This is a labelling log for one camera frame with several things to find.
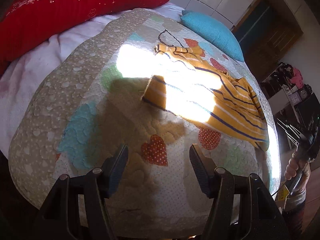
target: bed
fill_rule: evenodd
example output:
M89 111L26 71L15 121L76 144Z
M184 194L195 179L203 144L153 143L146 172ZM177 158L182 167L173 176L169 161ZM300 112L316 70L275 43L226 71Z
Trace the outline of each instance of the bed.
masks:
M192 143L218 166L242 176L255 172L271 193L278 189L277 133L257 81L245 63L179 24L181 10L167 3L94 17L10 64L0 80L0 149L15 186L34 206L41 206L61 174L79 176L99 167L120 143L128 145L129 160L118 191L106 200L118 236L181 238L202 232L212 200L201 192L189 161ZM205 60L213 58L233 78L246 79L268 124L266 152L141 101L163 30L162 42L187 48L197 41ZM214 146L204 142L207 133ZM152 144L164 150L157 159L162 165L146 158ZM238 208L235 198L234 221Z

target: clock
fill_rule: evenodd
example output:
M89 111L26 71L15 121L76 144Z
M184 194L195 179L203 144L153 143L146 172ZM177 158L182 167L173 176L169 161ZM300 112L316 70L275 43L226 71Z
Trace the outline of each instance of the clock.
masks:
M310 90L304 85L302 88L298 90L298 94L302 101L306 100L309 96L311 96Z
M293 93L292 95L289 95L289 98L291 100L291 102L293 103L293 105L295 106L296 104L302 102L298 92Z

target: finger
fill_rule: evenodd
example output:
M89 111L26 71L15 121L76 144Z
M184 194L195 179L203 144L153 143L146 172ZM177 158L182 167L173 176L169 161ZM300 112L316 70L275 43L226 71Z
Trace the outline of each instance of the finger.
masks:
M287 173L291 175L291 177L294 177L297 175L296 170L292 168L290 165L287 165L286 170L287 170Z
M289 160L289 165L296 171L299 168L299 165L295 159Z
M287 180L290 180L292 178L292 176L287 171L284 172L284 177Z
M300 160L299 166L302 169L303 173L307 176L307 178L309 178L311 173L310 164L306 161Z

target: wooden door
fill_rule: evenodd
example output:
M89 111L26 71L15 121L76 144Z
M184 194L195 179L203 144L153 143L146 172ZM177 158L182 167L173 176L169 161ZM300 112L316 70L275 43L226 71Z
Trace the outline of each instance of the wooden door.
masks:
M278 61L302 36L300 28L277 18L266 33L244 54L244 60L258 82L263 82L274 70Z

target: sleeve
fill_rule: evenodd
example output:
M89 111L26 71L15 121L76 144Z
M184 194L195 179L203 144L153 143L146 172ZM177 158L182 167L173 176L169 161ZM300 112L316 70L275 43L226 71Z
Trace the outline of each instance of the sleeve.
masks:
M295 195L287 196L285 199L282 216L287 224L291 240L296 240L302 233L302 218L306 204L306 191Z

